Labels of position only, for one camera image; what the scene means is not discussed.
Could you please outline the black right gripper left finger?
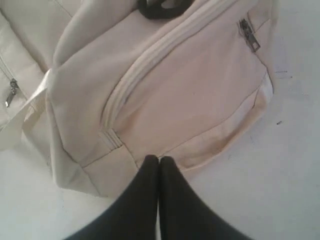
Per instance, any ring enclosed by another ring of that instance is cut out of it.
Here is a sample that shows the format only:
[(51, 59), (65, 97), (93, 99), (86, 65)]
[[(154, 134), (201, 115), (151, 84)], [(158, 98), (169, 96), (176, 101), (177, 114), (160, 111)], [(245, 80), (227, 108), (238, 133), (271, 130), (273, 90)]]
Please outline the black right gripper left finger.
[(159, 159), (147, 155), (125, 191), (90, 224), (68, 240), (155, 240)]

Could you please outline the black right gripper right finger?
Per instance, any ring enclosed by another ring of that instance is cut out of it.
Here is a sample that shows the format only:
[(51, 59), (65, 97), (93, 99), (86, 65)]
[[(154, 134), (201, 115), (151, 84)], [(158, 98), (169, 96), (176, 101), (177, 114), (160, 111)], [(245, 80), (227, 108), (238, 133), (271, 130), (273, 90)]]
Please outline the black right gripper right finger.
[(159, 221), (163, 240), (249, 240), (213, 212), (188, 184), (174, 159), (159, 164)]

